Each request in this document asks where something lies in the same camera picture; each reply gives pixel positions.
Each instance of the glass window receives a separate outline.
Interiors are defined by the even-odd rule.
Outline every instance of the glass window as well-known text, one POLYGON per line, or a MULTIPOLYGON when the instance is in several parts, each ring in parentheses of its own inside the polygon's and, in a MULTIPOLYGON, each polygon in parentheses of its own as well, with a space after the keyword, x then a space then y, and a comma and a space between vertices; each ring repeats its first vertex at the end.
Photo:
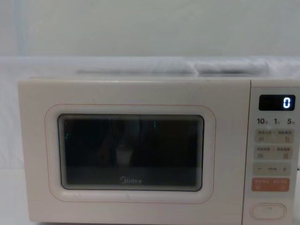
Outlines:
POLYGON ((65 189, 202 187, 200 115, 62 114, 58 126, 65 189))

